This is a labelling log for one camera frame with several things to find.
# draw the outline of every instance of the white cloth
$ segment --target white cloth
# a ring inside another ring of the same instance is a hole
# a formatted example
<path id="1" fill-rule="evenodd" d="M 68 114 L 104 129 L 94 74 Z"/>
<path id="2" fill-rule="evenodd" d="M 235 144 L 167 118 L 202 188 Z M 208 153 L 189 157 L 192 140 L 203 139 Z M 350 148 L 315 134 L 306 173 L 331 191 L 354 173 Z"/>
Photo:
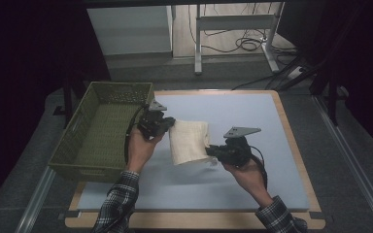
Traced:
<path id="1" fill-rule="evenodd" d="M 174 165 L 212 160 L 205 151 L 210 143 L 208 122 L 177 119 L 169 130 L 169 140 Z"/>

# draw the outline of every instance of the hand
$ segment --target hand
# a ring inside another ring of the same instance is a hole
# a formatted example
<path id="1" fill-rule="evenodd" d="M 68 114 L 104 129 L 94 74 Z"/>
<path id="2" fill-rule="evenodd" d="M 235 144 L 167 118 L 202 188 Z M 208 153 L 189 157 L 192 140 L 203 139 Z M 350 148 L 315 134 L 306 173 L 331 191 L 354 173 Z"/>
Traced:
<path id="1" fill-rule="evenodd" d="M 261 208 L 265 208 L 273 203 L 271 196 L 264 186 L 261 172 L 253 160 L 250 160 L 240 168 L 224 163 L 222 165 L 226 171 L 232 174 L 237 183 L 252 195 Z"/>
<path id="2" fill-rule="evenodd" d="M 163 135 L 146 140 L 139 129 L 132 129 L 129 139 L 129 156 L 126 169 L 138 174 L 141 173 L 145 163 L 153 156 L 153 150 L 156 144 L 162 140 Z"/>

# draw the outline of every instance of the gray floor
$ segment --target gray floor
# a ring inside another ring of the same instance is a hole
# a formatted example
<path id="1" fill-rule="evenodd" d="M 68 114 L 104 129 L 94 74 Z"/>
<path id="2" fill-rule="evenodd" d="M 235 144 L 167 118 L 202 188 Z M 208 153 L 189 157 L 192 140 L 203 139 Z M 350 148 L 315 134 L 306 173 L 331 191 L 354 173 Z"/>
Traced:
<path id="1" fill-rule="evenodd" d="M 191 59 L 168 58 L 108 59 L 114 81 L 153 82 L 155 90 L 230 89 L 270 75 L 263 56 L 206 58 L 199 77 L 193 75 L 192 62 Z M 269 81 L 246 88 L 263 89 Z M 324 230 L 312 232 L 373 232 L 373 212 L 308 93 L 310 82 L 306 80 L 280 93 L 280 97 L 326 219 Z M 52 114 L 56 106 L 61 105 L 61 90 L 48 97 L 39 126 L 0 189 L 0 232 L 14 232 L 17 228 L 62 133 L 63 116 Z M 337 110 L 339 128 L 373 183 L 373 139 L 350 115 L 343 102 L 338 103 Z M 75 187 L 76 183 L 55 176 L 32 232 L 88 232 L 88 229 L 67 228 L 61 217 L 68 210 Z"/>

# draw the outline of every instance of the aluminum rail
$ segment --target aluminum rail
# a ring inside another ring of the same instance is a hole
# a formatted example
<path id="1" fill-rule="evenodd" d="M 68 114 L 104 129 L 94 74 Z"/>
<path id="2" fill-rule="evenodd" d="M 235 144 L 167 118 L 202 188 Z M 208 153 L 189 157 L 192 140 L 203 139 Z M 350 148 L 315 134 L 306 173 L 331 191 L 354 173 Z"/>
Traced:
<path id="1" fill-rule="evenodd" d="M 313 101 L 317 105 L 322 119 L 329 130 L 329 133 L 331 134 L 339 150 L 341 151 L 348 167 L 351 170 L 351 173 L 353 174 L 359 188 L 361 189 L 361 192 L 365 196 L 369 206 L 373 211 L 373 185 L 371 181 L 366 176 L 364 170 L 356 159 L 354 152 L 351 150 L 350 146 L 347 143 L 347 140 L 344 138 L 341 130 L 337 126 L 335 126 L 332 123 L 331 119 L 328 117 L 326 106 L 322 98 L 319 96 L 313 96 Z"/>
<path id="2" fill-rule="evenodd" d="M 31 200 L 23 212 L 20 222 L 17 225 L 16 233 L 29 233 L 31 232 L 36 218 L 41 211 L 42 205 L 50 190 L 55 172 L 53 169 L 47 167 L 32 194 Z"/>

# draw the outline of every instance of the plastic basket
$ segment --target plastic basket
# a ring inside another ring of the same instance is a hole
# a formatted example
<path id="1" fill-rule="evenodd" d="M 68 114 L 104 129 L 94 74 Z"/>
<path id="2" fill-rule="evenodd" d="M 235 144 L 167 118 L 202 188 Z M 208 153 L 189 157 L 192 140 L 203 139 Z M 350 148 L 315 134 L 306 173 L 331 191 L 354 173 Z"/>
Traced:
<path id="1" fill-rule="evenodd" d="M 153 99 L 152 83 L 91 83 L 49 166 L 66 180 L 114 183 L 125 168 L 129 121 Z"/>

